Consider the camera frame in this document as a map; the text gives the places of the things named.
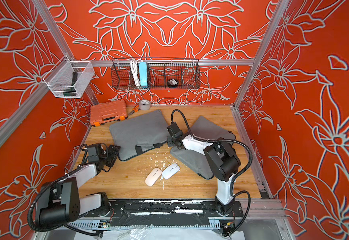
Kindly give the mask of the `grey laptop bag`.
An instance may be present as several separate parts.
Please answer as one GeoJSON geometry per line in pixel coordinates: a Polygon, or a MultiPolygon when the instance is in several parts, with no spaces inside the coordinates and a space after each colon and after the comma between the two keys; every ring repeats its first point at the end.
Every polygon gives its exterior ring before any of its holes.
{"type": "Polygon", "coordinates": [[[109,126],[114,145],[119,146],[120,161],[129,161],[167,142],[168,124],[160,110],[109,126]]]}
{"type": "MultiPolygon", "coordinates": [[[[216,125],[203,116],[199,117],[190,129],[195,136],[205,140],[217,140],[219,138],[236,139],[232,132],[216,125]]],[[[197,141],[191,136],[186,136],[184,141],[185,149],[173,147],[171,154],[197,175],[206,180],[212,179],[214,175],[203,151],[211,143],[197,141]]]]}

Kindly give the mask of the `white computer mouse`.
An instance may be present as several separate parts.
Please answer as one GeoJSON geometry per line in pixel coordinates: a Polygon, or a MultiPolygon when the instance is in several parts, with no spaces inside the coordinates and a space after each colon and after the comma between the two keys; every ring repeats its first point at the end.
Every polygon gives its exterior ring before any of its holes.
{"type": "Polygon", "coordinates": [[[167,180],[171,178],[173,175],[175,175],[179,170],[180,170],[179,165],[176,163],[173,163],[162,171],[162,177],[167,180]]]}

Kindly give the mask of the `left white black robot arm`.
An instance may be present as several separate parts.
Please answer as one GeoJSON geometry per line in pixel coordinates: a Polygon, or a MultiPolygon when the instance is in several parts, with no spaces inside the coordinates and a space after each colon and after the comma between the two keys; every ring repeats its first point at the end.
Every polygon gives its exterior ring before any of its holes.
{"type": "Polygon", "coordinates": [[[81,198],[79,188],[101,172],[109,172],[119,156],[121,147],[97,143],[83,144],[82,162],[76,169],[44,184],[30,205],[27,214],[29,227],[36,232],[49,232],[66,227],[77,233],[100,238],[101,233],[90,233],[70,226],[70,223],[92,212],[112,218],[115,211],[105,192],[81,198]]]}

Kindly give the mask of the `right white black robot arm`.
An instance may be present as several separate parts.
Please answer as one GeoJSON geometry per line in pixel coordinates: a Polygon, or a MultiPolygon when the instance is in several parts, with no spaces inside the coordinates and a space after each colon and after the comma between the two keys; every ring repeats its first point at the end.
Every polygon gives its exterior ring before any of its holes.
{"type": "Polygon", "coordinates": [[[250,210],[250,193],[242,190],[235,194],[233,190],[236,179],[251,167],[253,162],[252,151],[246,144],[235,139],[206,139],[196,136],[192,133],[185,115],[179,109],[173,110],[170,118],[171,124],[167,127],[169,133],[168,145],[175,146],[179,150],[193,151],[203,155],[213,176],[217,178],[216,212],[222,217],[233,214],[236,197],[242,194],[247,195],[246,211],[240,222],[235,224],[235,221],[232,221],[230,225],[225,225],[226,230],[220,232],[223,237],[232,236],[242,226],[250,210]],[[248,153],[248,163],[242,170],[239,170],[241,161],[232,146],[234,143],[242,146],[248,153]]]}

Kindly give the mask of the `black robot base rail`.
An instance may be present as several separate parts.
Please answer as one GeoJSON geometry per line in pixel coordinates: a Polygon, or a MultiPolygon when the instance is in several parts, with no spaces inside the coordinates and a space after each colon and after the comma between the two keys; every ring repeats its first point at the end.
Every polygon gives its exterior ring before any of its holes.
{"type": "Polygon", "coordinates": [[[109,201],[110,212],[100,216],[93,211],[82,220],[97,220],[106,223],[108,229],[122,227],[169,227],[219,229],[224,224],[243,217],[240,202],[232,212],[221,215],[214,200],[185,199],[113,199],[109,201]]]}

